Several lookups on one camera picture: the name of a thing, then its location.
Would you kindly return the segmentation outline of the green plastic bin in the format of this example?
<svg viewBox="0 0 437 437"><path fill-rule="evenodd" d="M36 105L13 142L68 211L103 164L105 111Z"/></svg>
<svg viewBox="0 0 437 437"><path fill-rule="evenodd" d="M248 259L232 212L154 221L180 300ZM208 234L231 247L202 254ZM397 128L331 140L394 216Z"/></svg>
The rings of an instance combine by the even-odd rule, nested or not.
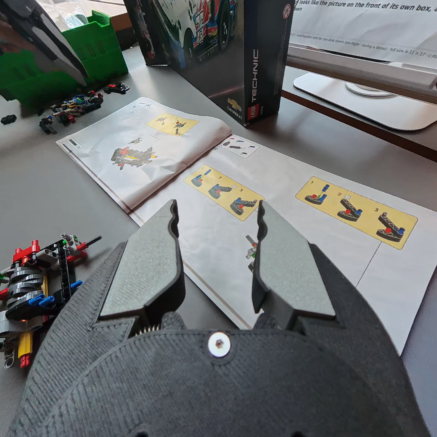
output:
<svg viewBox="0 0 437 437"><path fill-rule="evenodd" d="M85 86L63 71L42 71L37 53L21 50L0 57L1 96L6 101L18 100L24 106L37 108L75 91L95 90L98 85L128 73L110 15L93 9L88 21L63 32L89 75Z"/></svg>

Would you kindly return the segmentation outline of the dark car picture box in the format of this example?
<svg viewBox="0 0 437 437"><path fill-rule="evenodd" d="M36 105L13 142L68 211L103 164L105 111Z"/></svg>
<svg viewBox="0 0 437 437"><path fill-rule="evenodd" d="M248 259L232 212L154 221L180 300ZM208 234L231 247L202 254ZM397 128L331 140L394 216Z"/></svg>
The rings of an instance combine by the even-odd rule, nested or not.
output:
<svg viewBox="0 0 437 437"><path fill-rule="evenodd" d="M244 126L279 111L294 1L124 4L148 66L168 65Z"/></svg>

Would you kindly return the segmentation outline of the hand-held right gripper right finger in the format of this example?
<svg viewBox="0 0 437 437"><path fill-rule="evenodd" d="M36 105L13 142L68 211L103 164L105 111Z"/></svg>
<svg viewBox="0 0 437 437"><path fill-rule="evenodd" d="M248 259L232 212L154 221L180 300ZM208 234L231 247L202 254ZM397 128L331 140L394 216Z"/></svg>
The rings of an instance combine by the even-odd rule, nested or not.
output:
<svg viewBox="0 0 437 437"><path fill-rule="evenodd" d="M291 330L298 316L335 320L308 240L266 201L259 203L257 223L254 311L263 310L284 330Z"/></svg>

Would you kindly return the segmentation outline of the clear plastic bag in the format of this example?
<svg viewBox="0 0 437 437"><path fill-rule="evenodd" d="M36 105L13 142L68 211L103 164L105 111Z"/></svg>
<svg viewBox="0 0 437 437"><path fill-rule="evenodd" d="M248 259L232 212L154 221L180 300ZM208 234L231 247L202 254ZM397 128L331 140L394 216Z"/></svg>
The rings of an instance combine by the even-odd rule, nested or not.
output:
<svg viewBox="0 0 437 437"><path fill-rule="evenodd" d="M38 0L61 31L88 24L85 11L79 0Z"/></svg>

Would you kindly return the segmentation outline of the lego instruction booklet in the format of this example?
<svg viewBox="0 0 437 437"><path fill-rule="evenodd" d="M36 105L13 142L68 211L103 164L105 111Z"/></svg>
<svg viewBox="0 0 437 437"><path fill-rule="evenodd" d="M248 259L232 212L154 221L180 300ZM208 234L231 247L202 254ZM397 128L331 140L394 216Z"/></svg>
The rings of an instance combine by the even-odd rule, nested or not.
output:
<svg viewBox="0 0 437 437"><path fill-rule="evenodd" d="M339 321L320 249L402 352L436 268L436 211L141 97L57 141L135 221L100 317L189 276L240 328L272 311Z"/></svg>

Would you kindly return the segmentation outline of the white computer monitor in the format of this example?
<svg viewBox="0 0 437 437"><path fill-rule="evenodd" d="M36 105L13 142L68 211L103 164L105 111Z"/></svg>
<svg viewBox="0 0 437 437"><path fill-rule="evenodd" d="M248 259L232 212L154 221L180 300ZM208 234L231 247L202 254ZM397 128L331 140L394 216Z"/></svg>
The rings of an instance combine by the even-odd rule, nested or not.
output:
<svg viewBox="0 0 437 437"><path fill-rule="evenodd" d="M437 3L296 1L287 64L294 87L385 127L436 122Z"/></svg>

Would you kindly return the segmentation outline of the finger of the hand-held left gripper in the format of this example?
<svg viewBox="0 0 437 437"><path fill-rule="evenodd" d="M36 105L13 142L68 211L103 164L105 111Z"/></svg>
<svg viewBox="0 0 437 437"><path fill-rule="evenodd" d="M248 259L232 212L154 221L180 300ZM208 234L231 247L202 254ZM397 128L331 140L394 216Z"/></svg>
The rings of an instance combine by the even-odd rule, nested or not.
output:
<svg viewBox="0 0 437 437"><path fill-rule="evenodd" d="M86 69L62 32L37 1L30 2L30 9L32 44L46 56L51 67L64 71L86 86Z"/></svg>

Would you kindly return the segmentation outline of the black lego chassis assembly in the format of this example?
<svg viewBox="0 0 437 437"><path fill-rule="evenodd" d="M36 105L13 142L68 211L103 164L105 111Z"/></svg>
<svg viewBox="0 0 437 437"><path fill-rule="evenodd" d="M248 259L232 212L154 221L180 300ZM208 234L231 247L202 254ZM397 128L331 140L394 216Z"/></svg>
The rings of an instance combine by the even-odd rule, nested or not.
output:
<svg viewBox="0 0 437 437"><path fill-rule="evenodd" d="M37 239L27 248L17 248L9 268L8 284L1 284L0 351L3 367L16 361L21 368L30 366L34 335L46 330L77 289L75 263L86 255L70 256L62 238L46 247Z"/></svg>

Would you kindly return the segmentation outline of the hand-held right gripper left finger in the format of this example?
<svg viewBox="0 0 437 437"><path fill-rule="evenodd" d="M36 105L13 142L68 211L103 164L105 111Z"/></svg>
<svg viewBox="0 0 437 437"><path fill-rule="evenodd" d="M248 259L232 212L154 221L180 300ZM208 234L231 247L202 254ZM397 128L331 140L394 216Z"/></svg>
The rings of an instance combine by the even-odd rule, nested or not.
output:
<svg viewBox="0 0 437 437"><path fill-rule="evenodd" d="M99 319L161 321L180 307L185 282L178 221L178 204L171 199L128 239Z"/></svg>

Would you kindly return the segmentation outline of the pile of lego pieces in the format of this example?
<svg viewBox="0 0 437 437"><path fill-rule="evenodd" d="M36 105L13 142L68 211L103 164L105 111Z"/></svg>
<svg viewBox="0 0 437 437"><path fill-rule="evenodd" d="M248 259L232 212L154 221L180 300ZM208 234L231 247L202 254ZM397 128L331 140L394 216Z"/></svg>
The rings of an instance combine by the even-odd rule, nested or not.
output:
<svg viewBox="0 0 437 437"><path fill-rule="evenodd" d="M102 92L90 90L86 94L73 96L59 104L52 105L50 107L51 114L41 118L39 127L48 135L57 134L57 130L53 126L54 120L57 120L63 126L67 127L75 123L77 118L100 109L104 101L104 94L125 95L129 90L130 87L128 85L123 82L118 82L103 87Z"/></svg>

